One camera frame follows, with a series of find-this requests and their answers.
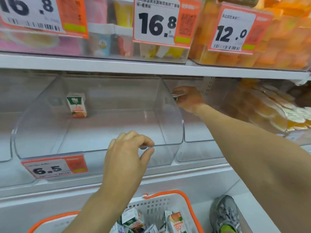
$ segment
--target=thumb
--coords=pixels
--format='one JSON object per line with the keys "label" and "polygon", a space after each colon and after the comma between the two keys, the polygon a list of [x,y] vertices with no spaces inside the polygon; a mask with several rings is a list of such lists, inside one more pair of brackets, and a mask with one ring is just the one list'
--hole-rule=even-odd
{"label": "thumb", "polygon": [[142,156],[140,157],[140,160],[144,166],[144,168],[147,168],[148,162],[150,160],[150,157],[152,156],[152,154],[154,153],[155,149],[154,148],[149,148],[147,149]]}

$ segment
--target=yellow cup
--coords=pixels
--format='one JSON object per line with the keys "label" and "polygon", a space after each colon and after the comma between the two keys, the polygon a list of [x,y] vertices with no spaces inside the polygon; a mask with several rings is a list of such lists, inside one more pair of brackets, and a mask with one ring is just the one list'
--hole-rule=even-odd
{"label": "yellow cup", "polygon": [[127,1],[114,1],[117,25],[131,28],[133,22],[133,3]]}

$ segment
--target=shopping basket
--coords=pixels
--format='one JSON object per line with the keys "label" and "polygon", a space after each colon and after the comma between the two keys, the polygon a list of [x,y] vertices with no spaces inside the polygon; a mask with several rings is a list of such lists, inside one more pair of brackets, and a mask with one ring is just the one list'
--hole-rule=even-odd
{"label": "shopping basket", "polygon": [[[145,194],[142,197],[133,198],[125,211],[132,207],[142,213],[147,227],[155,224],[159,229],[163,224],[164,211],[171,210],[181,213],[188,233],[204,233],[188,197],[179,190],[164,191],[152,195]],[[79,211],[73,211],[48,217],[33,225],[27,233],[61,233],[78,213]]]}

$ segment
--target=forearm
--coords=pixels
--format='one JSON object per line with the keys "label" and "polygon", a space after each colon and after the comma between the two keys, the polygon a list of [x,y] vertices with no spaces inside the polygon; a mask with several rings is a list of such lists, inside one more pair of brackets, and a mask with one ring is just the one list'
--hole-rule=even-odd
{"label": "forearm", "polygon": [[109,233],[123,210],[118,204],[94,193],[63,233]]}
{"label": "forearm", "polygon": [[309,153],[289,140],[208,105],[199,105],[195,113],[281,232],[294,232],[297,226],[307,230],[304,224],[311,207]]}

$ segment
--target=gray sneaker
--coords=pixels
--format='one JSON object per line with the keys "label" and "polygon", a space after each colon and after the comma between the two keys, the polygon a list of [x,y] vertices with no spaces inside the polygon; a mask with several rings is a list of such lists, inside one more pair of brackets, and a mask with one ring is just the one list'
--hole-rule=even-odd
{"label": "gray sneaker", "polygon": [[228,195],[214,200],[210,209],[210,221],[214,233],[219,233],[223,225],[229,225],[236,233],[242,233],[238,206]]}

